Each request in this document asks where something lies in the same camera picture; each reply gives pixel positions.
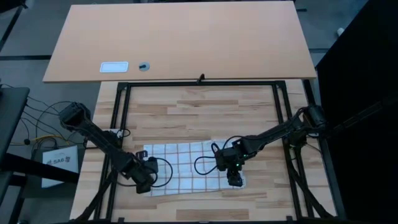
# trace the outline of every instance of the black wall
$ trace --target black wall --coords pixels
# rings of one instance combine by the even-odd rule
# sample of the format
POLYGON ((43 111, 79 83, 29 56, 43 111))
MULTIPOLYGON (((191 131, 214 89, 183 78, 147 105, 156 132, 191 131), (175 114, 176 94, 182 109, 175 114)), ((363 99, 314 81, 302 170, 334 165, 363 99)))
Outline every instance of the black wall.
MULTIPOLYGON (((398 1, 370 0, 317 65, 332 126, 398 92, 398 1)), ((398 105, 328 140, 347 218, 398 223, 398 105)))

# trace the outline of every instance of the black table leg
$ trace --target black table leg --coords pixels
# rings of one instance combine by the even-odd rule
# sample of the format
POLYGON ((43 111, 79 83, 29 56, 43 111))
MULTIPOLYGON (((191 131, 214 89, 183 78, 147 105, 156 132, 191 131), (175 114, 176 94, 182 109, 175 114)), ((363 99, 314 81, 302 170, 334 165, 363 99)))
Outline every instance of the black table leg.
POLYGON ((21 172, 74 184, 77 184, 79 179, 79 174, 75 172, 25 159, 10 153, 6 153, 0 167, 3 170, 21 172))
POLYGON ((26 184, 26 176, 15 175, 13 174, 10 180, 9 185, 24 187, 26 184))
POLYGON ((21 187, 18 193, 17 201, 15 202, 14 209, 12 209, 11 217, 8 224, 15 224, 18 222, 19 214, 21 214, 22 206, 24 205, 25 199, 22 197, 24 188, 21 187))

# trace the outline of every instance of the light wood tabletop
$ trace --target light wood tabletop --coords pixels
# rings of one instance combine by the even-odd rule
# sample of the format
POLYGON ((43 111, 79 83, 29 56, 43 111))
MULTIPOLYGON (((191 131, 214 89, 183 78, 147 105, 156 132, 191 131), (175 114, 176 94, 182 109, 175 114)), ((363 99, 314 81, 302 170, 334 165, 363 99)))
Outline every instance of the light wood tabletop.
POLYGON ((179 80, 202 73, 315 78, 294 3, 73 5, 43 81, 179 80), (103 62, 129 65, 101 73, 103 62), (142 62, 148 71, 139 70, 142 62))
MULTIPOLYGON (((286 80, 286 83, 293 112, 306 106, 301 80, 286 80)), ((111 122, 117 84, 101 84, 93 121, 103 129, 108 129, 111 122)), ((117 125, 121 122, 123 101, 122 93, 117 125)), ((270 86, 134 87, 127 117, 131 135, 124 139, 123 149, 136 152, 142 150, 144 144, 259 134, 277 124, 270 86)), ((309 139, 308 143, 318 147, 314 140, 309 139)), ((302 157, 310 190, 326 210, 335 215, 320 153, 305 146, 302 157)), ((70 218, 79 216, 95 196, 103 159, 99 149, 86 150, 70 218)), ((117 186, 112 219, 114 222, 119 217, 127 222, 269 221, 295 216, 282 141, 267 145, 246 162, 243 171, 246 187, 240 190, 145 197, 136 194, 134 187, 117 186)), ((131 183, 122 178, 119 181, 131 183)), ((306 215, 301 191, 299 195, 306 215)), ((108 193, 104 197, 102 217, 107 199, 108 193)))

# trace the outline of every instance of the wire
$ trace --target wire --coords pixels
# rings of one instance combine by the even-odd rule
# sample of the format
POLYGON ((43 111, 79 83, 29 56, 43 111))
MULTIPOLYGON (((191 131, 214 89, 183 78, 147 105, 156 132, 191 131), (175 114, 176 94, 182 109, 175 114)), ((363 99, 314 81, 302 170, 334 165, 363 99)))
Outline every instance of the wire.
POLYGON ((119 181, 116 181, 116 184, 122 186, 122 187, 136 187, 137 184, 122 184, 119 181))
POLYGON ((42 111, 42 110, 39 110, 39 109, 33 108, 33 107, 29 106, 28 104, 26 104, 26 106, 27 106, 27 107, 29 107, 29 108, 30 108, 30 109, 32 109, 32 110, 36 110, 36 111, 39 111, 39 112, 43 112, 43 113, 52 114, 52 115, 54 115, 54 116, 60 116, 59 114, 50 113, 50 112, 46 112, 46 111, 42 111))
POLYGON ((306 146, 310 146, 311 148, 317 150, 319 153, 322 153, 321 150, 319 150, 319 148, 317 148, 317 147, 315 147, 313 145, 310 145, 310 144, 307 143, 306 146))
POLYGON ((37 140, 44 139, 44 138, 47 138, 47 137, 60 138, 60 139, 64 140, 64 141, 68 144, 68 146, 69 146, 69 142, 68 142, 66 139, 64 139, 62 136, 57 136, 57 135, 42 136, 42 137, 39 137, 39 138, 34 138, 34 139, 32 139, 31 141, 37 141, 37 140))
POLYGON ((27 128, 27 125, 25 124, 24 120, 20 119, 20 121, 22 122, 22 124, 24 124, 24 126, 25 126, 25 128, 26 128, 27 138, 30 139, 30 136, 29 136, 29 129, 27 128))
POLYGON ((52 148, 53 148, 53 149, 58 149, 57 140, 55 140, 55 138, 53 138, 53 137, 46 136, 46 137, 40 138, 40 139, 39 139, 38 141, 36 141, 35 144, 32 146, 32 151, 31 151, 32 157, 34 156, 35 150, 41 149, 43 143, 45 143, 45 142, 47 142, 47 141, 52 141, 52 142, 54 142, 54 146, 53 146, 52 148))
POLYGON ((69 141, 69 139, 70 139, 72 136, 74 136, 76 133, 77 133, 77 131, 71 133, 71 134, 69 135, 69 137, 67 138, 67 141, 69 141))
POLYGON ((172 177, 173 177, 173 167, 172 167, 171 163, 169 163, 167 160, 165 160, 165 159, 163 159, 163 158, 156 158, 156 157, 155 157, 155 159, 165 161, 165 162, 170 166, 171 174, 170 174, 170 178, 168 179, 168 181, 166 181, 166 183, 160 184, 160 185, 153 185, 153 184, 152 184, 152 187, 163 187, 163 186, 166 186, 166 185, 172 180, 172 177))
POLYGON ((216 151, 214 150, 215 147, 217 148, 217 151, 220 150, 220 148, 215 142, 211 143, 211 150, 213 151, 214 154, 216 154, 216 151))
MULTIPOLYGON (((5 83, 3 83, 3 85, 5 85, 5 86, 8 86, 9 88, 15 88, 15 87, 13 87, 13 86, 10 86, 10 85, 8 85, 8 84, 5 84, 5 83)), ((31 99, 31 100, 34 100, 34 101, 36 101, 36 102, 39 102, 39 103, 42 103, 42 104, 44 104, 45 106, 48 106, 49 108, 52 108, 53 110, 55 110, 57 113, 59 113, 55 108, 53 108, 53 107, 51 107, 51 106, 49 106, 49 105, 47 105, 46 103, 44 103, 43 101, 40 101, 40 100, 36 100, 35 98, 33 98, 33 97, 31 97, 31 96, 28 96, 28 98, 29 99, 31 99)))
MULTIPOLYGON (((33 126, 35 126, 35 124, 34 124, 31 120, 29 120, 29 119, 27 119, 27 118, 21 118, 21 119, 24 119, 24 120, 28 121, 30 124, 32 124, 33 126)), ((49 134, 51 134, 51 135, 56 135, 56 134, 51 133, 51 132, 49 132, 49 131, 46 131, 46 130, 40 128, 40 127, 38 127, 38 128, 39 128, 40 130, 44 131, 45 133, 49 133, 49 134)))
POLYGON ((128 130, 127 128, 119 129, 119 130, 116 132, 116 135, 118 135, 120 131, 128 131, 128 132, 129 132, 126 136, 125 136, 125 135, 121 136, 121 138, 125 138, 125 137, 128 137, 128 136, 131 135, 131 131, 128 130))
MULTIPOLYGON (((72 103, 72 101, 59 101, 59 102, 53 103, 50 106, 48 106, 47 109, 44 110, 44 112, 47 111, 48 109, 52 108, 57 113, 59 113, 53 106, 55 106, 57 104, 60 104, 60 103, 72 103)), ((37 137, 37 128, 39 128, 39 121, 40 121, 40 118, 45 114, 44 112, 42 112, 42 114, 39 116, 39 118, 36 119, 37 120, 36 125, 35 125, 36 126, 36 129, 35 129, 35 136, 36 137, 37 137)))
POLYGON ((197 169, 197 162, 198 162, 199 159, 203 159, 203 158, 215 159, 216 157, 213 157, 213 156, 200 156, 200 157, 197 157, 197 159, 195 159, 195 162, 193 163, 193 168, 195 169, 195 171, 199 175, 207 175, 207 174, 211 173, 213 170, 215 170, 217 168, 217 166, 214 166, 214 168, 212 168, 209 172, 206 172, 206 173, 199 172, 198 169, 197 169))
POLYGON ((62 138, 63 138, 63 139, 66 141, 65 137, 63 137, 63 135, 61 134, 61 132, 59 132, 57 129, 55 129, 55 128, 51 127, 50 125, 48 125, 48 124, 44 123, 43 121, 40 121, 39 119, 37 119, 37 118, 33 117, 33 116, 32 116, 32 115, 30 115, 29 113, 26 113, 25 111, 24 111, 24 113, 25 113, 25 114, 27 114, 28 116, 30 116, 31 118, 33 118, 33 119, 37 120, 38 122, 40 122, 40 123, 42 123, 42 124, 46 125, 47 127, 50 127, 50 128, 52 128, 54 131, 58 132, 58 133, 59 133, 59 135, 61 135, 61 137, 62 137, 62 138))

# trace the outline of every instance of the yellow cable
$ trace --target yellow cable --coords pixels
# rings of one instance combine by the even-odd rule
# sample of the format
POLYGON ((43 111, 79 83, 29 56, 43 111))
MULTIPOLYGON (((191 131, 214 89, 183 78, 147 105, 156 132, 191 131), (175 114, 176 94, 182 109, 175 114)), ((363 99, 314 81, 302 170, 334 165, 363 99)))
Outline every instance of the yellow cable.
MULTIPOLYGON (((30 141, 37 141, 37 140, 40 140, 40 139, 43 139, 43 138, 49 138, 49 137, 63 139, 63 140, 65 140, 65 142, 66 142, 67 145, 69 146, 69 141, 67 141, 65 138, 63 138, 62 136, 51 135, 51 134, 46 135, 46 136, 41 136, 41 137, 38 137, 38 138, 33 138, 33 139, 31 139, 30 141)), ((25 145, 24 143, 16 143, 16 142, 11 142, 11 143, 13 143, 13 144, 18 144, 18 145, 21 145, 21 146, 25 145)))

